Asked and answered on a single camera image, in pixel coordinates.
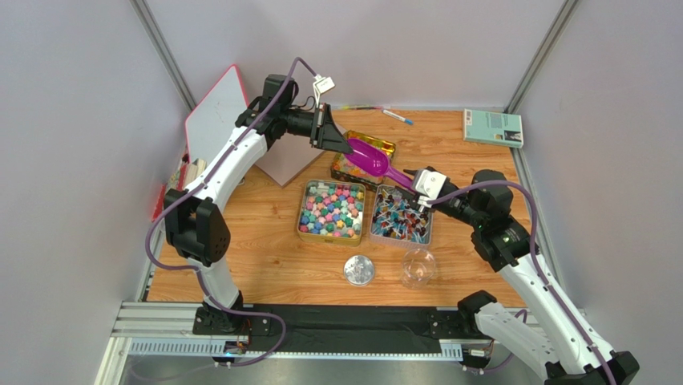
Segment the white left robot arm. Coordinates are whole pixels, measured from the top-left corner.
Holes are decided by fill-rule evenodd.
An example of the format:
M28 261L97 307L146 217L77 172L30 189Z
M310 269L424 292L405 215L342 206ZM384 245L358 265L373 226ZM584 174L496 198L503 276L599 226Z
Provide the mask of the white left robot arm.
M225 260L231 233L222 213L246 172L286 134L305 137L317 149L352 152L333 121L330 105L321 101L334 86L329 76L315 75L313 108L303 111L293 105L296 81L289 75L269 75L261 96L238 115L233 134L205 172L185 190L166 193L166 240L196 274L204 308L223 317L246 314Z

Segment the clear plastic jar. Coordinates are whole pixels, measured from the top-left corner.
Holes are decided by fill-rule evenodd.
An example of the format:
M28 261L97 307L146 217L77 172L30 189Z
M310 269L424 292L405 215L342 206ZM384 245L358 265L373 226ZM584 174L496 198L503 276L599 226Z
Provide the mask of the clear plastic jar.
M401 283L412 290L423 289L436 273L434 254L427 249L410 249L402 259Z

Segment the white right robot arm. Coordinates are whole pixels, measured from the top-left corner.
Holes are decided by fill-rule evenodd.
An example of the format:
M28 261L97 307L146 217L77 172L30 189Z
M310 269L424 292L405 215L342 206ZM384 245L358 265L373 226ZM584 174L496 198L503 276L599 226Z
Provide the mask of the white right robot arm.
M402 173L402 194L419 211L443 213L472 228L476 253L523 299L540 331L512 317L480 290L458 304L476 331L504 345L546 384L630 384L640 364L615 351L579 312L536 247L533 196L501 172L478 171L459 188L435 169Z

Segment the purple plastic scoop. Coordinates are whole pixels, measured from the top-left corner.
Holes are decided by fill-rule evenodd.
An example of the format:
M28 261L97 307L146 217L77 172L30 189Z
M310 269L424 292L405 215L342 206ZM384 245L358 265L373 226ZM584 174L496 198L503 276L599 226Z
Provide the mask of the purple plastic scoop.
M346 158L351 164L371 176L389 177L401 187L411 190L413 180L394 168L383 151L356 138L348 139L347 142L353 149L351 154L346 154Z

